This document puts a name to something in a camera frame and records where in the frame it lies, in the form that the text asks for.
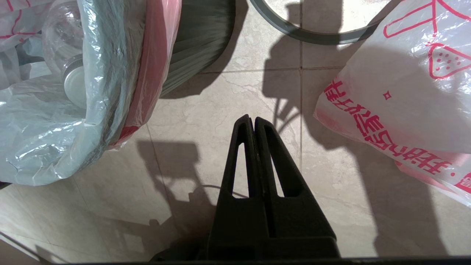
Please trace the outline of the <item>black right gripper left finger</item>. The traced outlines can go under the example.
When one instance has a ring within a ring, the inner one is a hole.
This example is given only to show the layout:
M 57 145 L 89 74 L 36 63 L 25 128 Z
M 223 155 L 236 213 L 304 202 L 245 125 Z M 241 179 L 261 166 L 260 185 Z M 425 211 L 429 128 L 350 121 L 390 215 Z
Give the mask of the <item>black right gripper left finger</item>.
M 244 145 L 248 198 L 234 198 L 234 177 L 239 146 Z M 268 236 L 254 126 L 249 115 L 234 123 L 222 186 L 211 230 L 213 239 L 246 240 Z

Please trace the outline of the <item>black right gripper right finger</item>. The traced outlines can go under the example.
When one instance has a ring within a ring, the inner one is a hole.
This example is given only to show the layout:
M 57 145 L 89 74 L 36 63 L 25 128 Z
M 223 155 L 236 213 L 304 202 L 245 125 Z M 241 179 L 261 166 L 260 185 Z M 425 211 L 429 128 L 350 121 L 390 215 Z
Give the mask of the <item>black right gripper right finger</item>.
M 330 223 L 273 124 L 257 117 L 255 138 L 270 236 L 336 239 Z

